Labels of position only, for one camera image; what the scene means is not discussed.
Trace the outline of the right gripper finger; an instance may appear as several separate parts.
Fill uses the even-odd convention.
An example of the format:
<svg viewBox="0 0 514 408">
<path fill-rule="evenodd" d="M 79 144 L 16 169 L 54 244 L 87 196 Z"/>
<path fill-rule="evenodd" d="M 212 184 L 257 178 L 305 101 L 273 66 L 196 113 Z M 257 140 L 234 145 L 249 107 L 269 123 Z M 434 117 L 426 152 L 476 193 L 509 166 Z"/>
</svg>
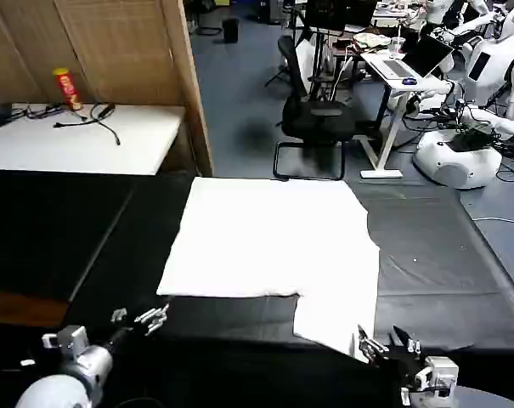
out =
<svg viewBox="0 0 514 408">
<path fill-rule="evenodd" d="M 399 326 L 393 326 L 394 333 L 398 337 L 401 345 L 397 347 L 397 351 L 401 355 L 421 355 L 421 342 L 414 339 L 407 331 Z"/>
<path fill-rule="evenodd" d="M 379 366 L 387 360 L 387 346 L 369 336 L 361 325 L 358 325 L 359 351 L 373 366 Z"/>
</svg>

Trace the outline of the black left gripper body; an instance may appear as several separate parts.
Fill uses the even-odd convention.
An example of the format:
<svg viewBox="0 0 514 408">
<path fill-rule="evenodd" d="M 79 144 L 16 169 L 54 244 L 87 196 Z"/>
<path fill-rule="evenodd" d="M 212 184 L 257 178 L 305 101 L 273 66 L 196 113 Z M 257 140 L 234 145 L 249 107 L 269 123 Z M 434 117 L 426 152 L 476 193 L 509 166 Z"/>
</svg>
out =
<svg viewBox="0 0 514 408">
<path fill-rule="evenodd" d="M 140 326 L 120 326 L 116 328 L 106 341 L 106 349 L 110 354 L 118 354 L 128 345 L 144 336 Z"/>
</svg>

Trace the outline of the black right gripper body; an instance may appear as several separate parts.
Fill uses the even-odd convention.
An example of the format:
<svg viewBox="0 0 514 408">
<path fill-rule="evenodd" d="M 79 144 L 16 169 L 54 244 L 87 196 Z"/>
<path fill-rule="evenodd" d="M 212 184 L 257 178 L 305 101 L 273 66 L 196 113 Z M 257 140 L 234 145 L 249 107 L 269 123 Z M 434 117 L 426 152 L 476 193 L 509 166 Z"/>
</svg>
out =
<svg viewBox="0 0 514 408">
<path fill-rule="evenodd" d="M 379 353 L 376 364 L 393 376 L 401 386 L 420 386 L 416 376 L 425 368 L 420 354 L 409 351 L 406 346 L 391 346 L 388 351 Z"/>
</svg>

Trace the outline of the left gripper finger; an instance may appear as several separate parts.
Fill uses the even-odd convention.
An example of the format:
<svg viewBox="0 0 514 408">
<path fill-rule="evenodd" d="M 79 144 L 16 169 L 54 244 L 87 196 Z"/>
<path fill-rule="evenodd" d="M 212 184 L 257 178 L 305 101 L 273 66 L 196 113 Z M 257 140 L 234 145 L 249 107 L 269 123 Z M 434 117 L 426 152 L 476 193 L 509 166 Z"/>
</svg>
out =
<svg viewBox="0 0 514 408">
<path fill-rule="evenodd" d="M 160 305 L 159 307 L 151 308 L 143 312 L 141 315 L 137 316 L 134 319 L 134 322 L 139 324 L 150 324 L 152 321 L 165 318 L 167 316 L 168 309 L 169 303 L 165 303 L 164 305 Z"/>
<path fill-rule="evenodd" d="M 153 314 L 144 320 L 145 336 L 158 331 L 167 320 L 166 313 Z"/>
</svg>

